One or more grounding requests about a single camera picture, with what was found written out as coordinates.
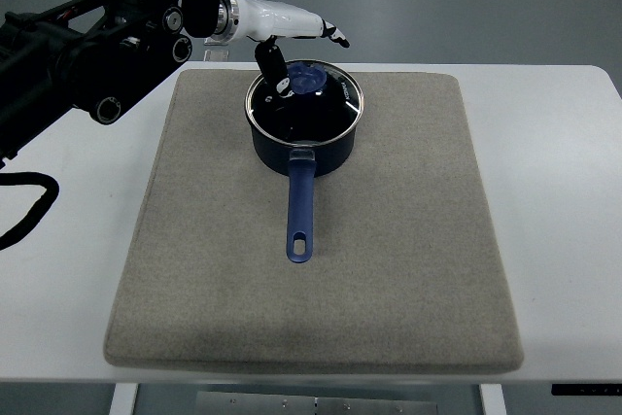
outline gray mat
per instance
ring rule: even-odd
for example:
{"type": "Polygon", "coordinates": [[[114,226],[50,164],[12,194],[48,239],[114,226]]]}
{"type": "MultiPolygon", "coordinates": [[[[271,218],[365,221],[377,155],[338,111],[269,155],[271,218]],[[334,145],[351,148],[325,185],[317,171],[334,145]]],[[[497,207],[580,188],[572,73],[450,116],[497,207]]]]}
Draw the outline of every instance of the gray mat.
{"type": "Polygon", "coordinates": [[[355,149],[285,256],[288,178],[255,155],[257,72],[184,72],[105,342],[111,364],[245,373],[494,373],[522,349],[447,75],[356,73],[355,149]]]}

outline saucepan handle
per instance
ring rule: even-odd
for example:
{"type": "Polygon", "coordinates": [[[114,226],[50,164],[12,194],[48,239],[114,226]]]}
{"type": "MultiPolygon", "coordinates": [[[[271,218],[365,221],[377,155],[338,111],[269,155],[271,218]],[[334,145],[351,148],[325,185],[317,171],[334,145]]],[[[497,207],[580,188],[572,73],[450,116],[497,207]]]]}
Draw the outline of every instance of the saucepan handle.
{"type": "Polygon", "coordinates": [[[317,162],[313,151],[292,150],[288,163],[290,202],[287,255],[293,262],[306,262],[313,254],[313,179],[317,162]]]}

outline floor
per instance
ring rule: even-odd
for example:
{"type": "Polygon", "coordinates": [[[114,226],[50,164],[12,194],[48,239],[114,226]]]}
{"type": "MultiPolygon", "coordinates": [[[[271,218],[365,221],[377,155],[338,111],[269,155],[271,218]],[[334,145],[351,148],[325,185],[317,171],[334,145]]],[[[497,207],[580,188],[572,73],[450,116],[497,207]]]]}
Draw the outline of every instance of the floor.
{"type": "MultiPolygon", "coordinates": [[[[0,0],[0,12],[42,12],[66,1],[0,0]]],[[[282,40],[279,44],[286,59],[590,64],[605,69],[622,91],[620,0],[279,1],[335,23],[352,44],[345,50],[327,40],[282,40]]],[[[86,30],[95,20],[85,17],[73,26],[86,30]]],[[[231,44],[226,48],[228,60],[254,60],[254,48],[248,40],[231,44]]],[[[191,59],[202,60],[205,50],[202,38],[194,39],[191,59]]],[[[0,413],[104,414],[110,408],[112,389],[112,385],[0,384],[0,413]]],[[[622,408],[619,398],[553,398],[545,384],[503,389],[510,415],[613,414],[622,408]]],[[[465,391],[472,394],[472,388],[465,391]]],[[[188,400],[193,400],[195,392],[195,387],[143,386],[135,413],[192,413],[188,400]]],[[[366,388],[358,394],[372,393],[366,388]]],[[[448,406],[444,410],[451,413],[448,406]]]]}

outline saucepan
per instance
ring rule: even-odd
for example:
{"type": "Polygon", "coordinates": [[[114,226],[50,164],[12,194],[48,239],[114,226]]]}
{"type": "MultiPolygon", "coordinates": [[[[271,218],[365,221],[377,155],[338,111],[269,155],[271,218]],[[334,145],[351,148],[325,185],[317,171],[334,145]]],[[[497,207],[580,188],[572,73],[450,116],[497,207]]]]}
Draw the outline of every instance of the saucepan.
{"type": "Polygon", "coordinates": [[[286,254],[300,263],[313,254],[314,178],[337,169],[352,152],[363,93],[326,62],[291,61],[287,69],[294,95],[279,96],[259,75],[245,108],[259,158],[290,178],[286,254]]]}

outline white table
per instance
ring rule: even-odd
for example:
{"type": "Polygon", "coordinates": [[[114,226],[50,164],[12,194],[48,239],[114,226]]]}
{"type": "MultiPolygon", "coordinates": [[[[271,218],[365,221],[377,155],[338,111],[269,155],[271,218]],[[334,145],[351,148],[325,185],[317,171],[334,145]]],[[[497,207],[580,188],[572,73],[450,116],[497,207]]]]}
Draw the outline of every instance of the white table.
{"type": "MultiPolygon", "coordinates": [[[[50,174],[61,194],[24,241],[0,252],[0,380],[622,380],[622,101],[608,75],[589,66],[341,66],[458,78],[525,349],[519,370],[247,378],[108,365],[104,334],[178,72],[114,125],[70,112],[4,169],[50,174]]],[[[41,191],[0,189],[4,232],[41,191]]]]}

